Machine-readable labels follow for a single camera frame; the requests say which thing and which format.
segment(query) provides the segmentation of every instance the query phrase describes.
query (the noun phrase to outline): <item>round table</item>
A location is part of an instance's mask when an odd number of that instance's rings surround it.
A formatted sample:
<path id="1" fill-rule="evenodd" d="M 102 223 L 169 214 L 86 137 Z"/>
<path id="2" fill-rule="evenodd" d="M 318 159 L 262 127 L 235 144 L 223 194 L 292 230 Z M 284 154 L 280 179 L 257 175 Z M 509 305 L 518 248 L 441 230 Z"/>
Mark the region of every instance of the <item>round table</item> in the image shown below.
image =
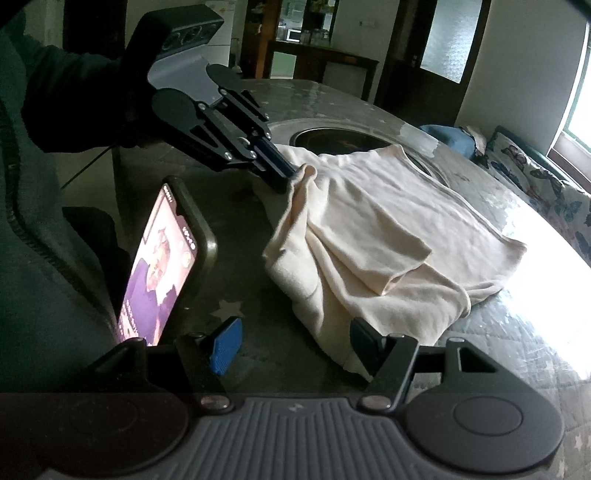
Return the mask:
<path id="1" fill-rule="evenodd" d="M 513 192 L 446 145 L 433 150 L 432 139 L 430 144 L 426 134 L 400 119 L 314 82 L 245 83 L 271 122 L 332 119 L 396 138 L 440 169 L 449 187 L 503 234 L 527 244 L 528 251 L 506 287 L 475 305 L 439 343 L 450 336 L 464 337 L 546 396 L 560 409 L 566 425 L 553 472 L 561 478 L 591 477 L 591 269 L 587 264 Z M 274 141 L 285 138 L 279 135 Z M 360 378 L 323 355 L 294 317 L 289 299 L 264 273 L 261 252 L 272 232 L 246 175 L 211 172 L 167 145 L 121 149 L 115 160 L 119 207 L 134 239 L 167 174 L 185 180 L 217 236 L 217 264 L 195 307 L 179 320 L 179 330 L 207 332 L 228 313 L 243 315 L 244 343 L 224 378 L 228 390 L 316 393 L 363 388 Z M 427 374 L 418 377 L 413 394 L 436 382 Z"/>

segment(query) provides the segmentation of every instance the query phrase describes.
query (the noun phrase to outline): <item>video call screen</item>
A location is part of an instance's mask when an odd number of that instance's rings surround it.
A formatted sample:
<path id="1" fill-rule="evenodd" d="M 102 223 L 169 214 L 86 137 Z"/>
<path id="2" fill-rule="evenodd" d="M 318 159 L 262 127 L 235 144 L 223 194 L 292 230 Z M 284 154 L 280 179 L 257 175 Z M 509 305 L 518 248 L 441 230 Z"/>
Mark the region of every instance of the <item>video call screen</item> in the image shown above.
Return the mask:
<path id="1" fill-rule="evenodd" d="M 197 243 L 167 184 L 161 188 L 144 230 L 119 314 L 121 341 L 158 340 L 197 258 Z"/>

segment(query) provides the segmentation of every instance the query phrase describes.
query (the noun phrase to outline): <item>phone case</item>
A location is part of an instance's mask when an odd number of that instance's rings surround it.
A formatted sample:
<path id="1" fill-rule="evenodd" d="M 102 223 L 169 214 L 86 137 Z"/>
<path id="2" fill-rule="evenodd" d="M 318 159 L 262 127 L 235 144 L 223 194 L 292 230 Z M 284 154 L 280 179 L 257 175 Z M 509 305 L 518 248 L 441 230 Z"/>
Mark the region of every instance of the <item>phone case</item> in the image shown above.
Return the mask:
<path id="1" fill-rule="evenodd" d="M 189 333 L 187 329 L 191 329 L 191 304 L 216 261 L 217 241 L 182 179 L 169 176 L 164 179 L 163 184 L 169 186 L 177 202 L 176 214 L 185 218 L 197 242 L 197 258 L 160 338 L 160 343 L 171 343 L 179 335 Z"/>

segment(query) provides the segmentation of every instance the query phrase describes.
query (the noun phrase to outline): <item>cushion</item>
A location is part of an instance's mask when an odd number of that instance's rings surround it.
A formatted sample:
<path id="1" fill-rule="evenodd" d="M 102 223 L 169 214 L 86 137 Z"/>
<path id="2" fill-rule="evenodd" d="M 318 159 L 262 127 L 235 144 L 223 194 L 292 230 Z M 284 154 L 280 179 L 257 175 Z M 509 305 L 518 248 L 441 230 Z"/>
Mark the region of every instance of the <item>cushion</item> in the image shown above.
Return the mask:
<path id="1" fill-rule="evenodd" d="M 540 167 L 545 168 L 550 173 L 553 173 L 556 177 L 558 177 L 561 181 L 566 181 L 572 183 L 573 185 L 580 187 L 578 183 L 576 183 L 570 176 L 567 174 L 562 168 L 560 168 L 556 163 L 550 160 L 548 157 L 545 157 L 540 152 L 538 152 L 534 147 L 529 145 L 525 140 L 521 137 L 515 135 L 510 130 L 507 130 L 502 125 L 496 127 L 495 133 L 500 133 L 505 135 L 509 140 L 511 140 L 515 145 L 517 145 L 523 152 L 535 161 Z"/>
<path id="2" fill-rule="evenodd" d="M 524 199 L 591 266 L 591 195 L 559 179 L 500 132 L 477 162 Z"/>
<path id="3" fill-rule="evenodd" d="M 474 139 L 459 128 L 445 127 L 443 125 L 423 125 L 420 129 L 445 143 L 449 148 L 468 160 L 471 160 L 476 152 Z"/>

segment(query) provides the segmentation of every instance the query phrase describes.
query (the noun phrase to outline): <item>smartphone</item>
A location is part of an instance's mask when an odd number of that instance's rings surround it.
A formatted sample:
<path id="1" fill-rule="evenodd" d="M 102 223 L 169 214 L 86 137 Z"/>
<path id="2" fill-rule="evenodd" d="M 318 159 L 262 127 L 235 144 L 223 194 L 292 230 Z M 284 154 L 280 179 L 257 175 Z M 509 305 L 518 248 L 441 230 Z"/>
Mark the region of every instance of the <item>smartphone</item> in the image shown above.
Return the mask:
<path id="1" fill-rule="evenodd" d="M 167 177 L 148 218 L 118 320 L 120 341 L 158 345 L 179 309 L 190 307 L 217 255 L 213 232 L 178 177 Z"/>

